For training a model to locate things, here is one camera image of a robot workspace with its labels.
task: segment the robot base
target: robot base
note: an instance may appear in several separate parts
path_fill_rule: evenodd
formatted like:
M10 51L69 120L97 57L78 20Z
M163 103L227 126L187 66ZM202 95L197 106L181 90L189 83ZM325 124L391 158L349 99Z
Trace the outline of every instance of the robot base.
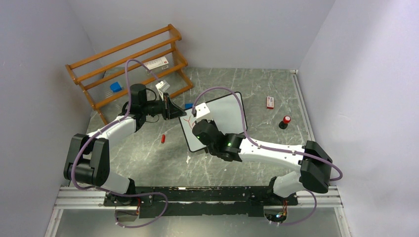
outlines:
M168 197L169 205L163 216L201 216L201 215L236 215L247 214L249 217L264 217L264 206L298 205L295 193L287 198L272 192L275 178L269 186L233 186L233 187L135 187L136 192L160 192ZM137 206L133 199L131 206ZM109 195L104 206L126 206ZM154 218L165 206L162 196L142 197L139 218Z

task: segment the small box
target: small box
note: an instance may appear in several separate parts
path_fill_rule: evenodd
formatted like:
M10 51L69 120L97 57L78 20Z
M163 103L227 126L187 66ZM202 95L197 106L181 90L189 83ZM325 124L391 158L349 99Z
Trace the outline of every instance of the small box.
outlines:
M164 57L164 56L160 57L158 59L155 59L155 60L144 63L144 65L148 69L153 71L154 74L158 74L158 73L162 72L164 69L169 68L168 64L169 64L169 62L168 62L167 58Z
M159 83L156 84L156 89L159 92L161 99L163 99L163 94L167 91L169 87L170 85L166 80L161 80Z
M190 109L190 108L192 108L192 106L194 106L194 103L187 103L187 104L185 104L185 109L186 110Z
M115 82L110 85L110 89L113 93L116 93L122 90L122 86L118 82Z
M267 109L274 109L274 97L268 96L266 98L266 108Z

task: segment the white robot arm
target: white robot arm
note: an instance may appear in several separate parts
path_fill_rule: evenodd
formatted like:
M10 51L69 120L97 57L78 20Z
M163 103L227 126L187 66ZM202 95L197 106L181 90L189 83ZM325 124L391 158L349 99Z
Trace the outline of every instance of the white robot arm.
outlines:
M161 115L164 120L167 120L186 115L183 109L172 103L169 94L161 92L161 85L164 84L165 82L161 81L157 86L159 100L147 100L146 91L148 89L145 85L131 85L132 104L128 117L121 120L126 114L127 102L120 115L114 120L118 123L96 136L84 150L83 154L91 154L91 158L81 157L79 159L75 173L77 182L102 187L120 194L135 192L135 187L133 191L129 190L133 186L132 180L110 171L109 149L138 131L145 123L146 116ZM64 167L64 177L66 179L71 180L71 170L78 152L95 133L97 131L73 136Z
M332 162L332 159L317 143L307 141L305 146L288 146L252 139L257 143L255 145L244 135L223 134L219 131L206 103L197 105L196 112L196 122L192 133L207 146L207 151L211 155L226 161L257 161L291 170L287 175L275 179L272 187L274 194L286 198L305 189L316 193L328 191L331 167L295 153L296 151L309 153ZM267 150L260 146L290 150L292 153Z

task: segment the wooden rack rail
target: wooden rack rail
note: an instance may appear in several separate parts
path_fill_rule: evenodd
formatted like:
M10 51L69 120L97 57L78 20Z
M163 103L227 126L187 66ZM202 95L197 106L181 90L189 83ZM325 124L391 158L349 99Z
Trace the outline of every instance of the wooden rack rail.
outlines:
M158 44L155 44L155 45L153 45L151 47L148 47L146 49L143 49L142 51L136 52L136 53L134 53L132 55L129 55L129 56L127 56L125 58L122 58L122 59L120 59L118 61L115 61L115 62L113 62L111 64L108 64L106 66L103 66L101 68L98 68L98 69L96 69L96 70L94 70L92 72L89 72L89 73L87 73L87 74L85 74L83 76L80 76L80 77L77 77L76 74L73 71L75 68L81 67L81 66L83 66L83 65L85 65L87 63L91 63L91 62L93 62L95 60L98 60L98 59L100 59L102 57L105 57L105 56L107 56L109 54L115 53L115 52L120 51L120 50L122 50L124 48L127 48L129 46L132 46L132 45L134 45L136 43L142 42L142 41L147 40L149 38L155 37L155 36L157 36L157 35L159 35L161 33L167 32L167 31L170 33L170 38L168 40L165 40L165 41L160 42ZM111 49L105 50L105 51L103 51L101 53L98 53L98 54L93 55L91 57L85 58L85 59L83 59L83 60L81 60L79 62L70 64L70 65L65 65L65 66L66 66L66 69L67 69L70 77L73 79L73 82L76 85L80 86L80 88L82 89L84 95L86 96L86 98L89 101L89 103L92 106L92 108L99 113L99 115L102 118L103 122L105 124L108 124L108 121L103 116L100 108L103 107L103 106L105 106L105 105L107 105L107 104L109 104L109 103L111 103L112 101L114 101L114 100L116 100L116 99L118 99L118 98L126 95L128 93L127 89L124 89L124 90L122 90L122 91L120 91L118 93L115 93L114 95L112 95L112 96L110 96L110 97L108 97L108 98L106 98L106 99L104 99L102 101L99 101L97 103L95 103L93 101L93 98L89 94L88 90L90 90L90 89L92 89L92 88L94 88L94 87L96 87L96 86L98 86L98 85L100 85L100 84L102 84L104 82L107 82L107 81L109 81L109 80L111 80L113 78L116 78L116 77L118 77L120 75L123 75L125 73L125 70L124 69L119 70L119 71L117 71L117 72L115 72L115 73L113 73L111 75L108 75L108 76L106 76L104 78L101 78L101 79L99 79L97 81L94 81L94 82L92 82L90 84L87 84L87 85L83 85L82 82L84 80L86 80L86 79L89 79L89 78L94 77L94 76L96 76L98 74L101 74L101 73L103 73L103 72L105 72L107 70L110 70L111 68L114 68L114 67L116 67L118 65L121 65L121 64L125 63L130 58L140 57L141 55L144 55L146 53L150 53L153 50L156 50L158 48L161 48L163 46L166 46L166 45L170 44L170 49L168 49L168 50L166 50L164 52L158 53L158 54L156 54L156 55L154 55L152 57L149 57L149 58L143 60L142 63L149 62L149 61L155 60L157 58L163 57L163 56L165 56L165 55L167 55L169 53L172 53L173 59L174 59L174 66L171 67L171 68L168 68L168 69L166 69L166 70L164 70L164 71L162 71L160 73L158 73L157 76L159 78L161 78L161 77L164 77L164 76L166 76L166 75L168 75L170 73L177 72L183 78L183 80L186 82L186 86L184 88L181 88L180 90L178 90L178 91L176 91L176 92L174 92L174 93L172 93L170 95L171 98L176 97L176 96L180 95L181 93L183 93L183 92L185 92L185 91L187 91L187 90L189 90L189 89L191 89L193 87L193 84L192 84L191 80L185 75L185 73L182 70L183 67L186 67L188 65L188 62L186 61L186 59L183 57L183 55L179 52L179 50L176 47L176 41L181 40L181 39L182 39L182 36L180 35L179 31L172 24L169 24L168 26L166 26L164 28L161 28L159 30L156 30L156 31L151 32L149 34L146 34L144 36L138 37L138 38L133 39L131 41L125 42L125 43L120 44L118 46L115 46L115 47L113 47ZM136 68L138 68L140 66L141 65L139 65L139 64L132 65L132 66L128 67L128 71L131 71L133 69L136 69ZM150 77L150 78L144 80L142 82L142 84L149 84L149 83L153 82L154 80L155 80L154 77Z

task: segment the gray marble surface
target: gray marble surface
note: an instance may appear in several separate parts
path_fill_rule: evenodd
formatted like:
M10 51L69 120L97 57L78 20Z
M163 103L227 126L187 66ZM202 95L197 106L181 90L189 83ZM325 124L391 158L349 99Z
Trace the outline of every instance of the gray marble surface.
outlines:
M200 92L213 86L225 86L241 92L246 112L249 135L257 140L287 144L304 144L308 138L302 119L300 104L288 70L185 68L195 87L173 99L184 108L192 103ZM164 77L169 93L185 86L176 74ZM148 85L154 89L155 82ZM202 102L225 95L222 90L211 91ZM266 97L275 98L275 108L266 108ZM115 118L126 97L104 108L107 116ZM292 121L281 130L278 123L285 115ZM154 121L157 117L147 118ZM103 126L99 115L93 113L88 132ZM160 143L162 135L166 142ZM288 170L258 162L226 162L205 154L188 150L178 119L145 123L135 134L128 136L110 150L111 170L132 178L137 186L235 186L268 185L274 176L282 176Z

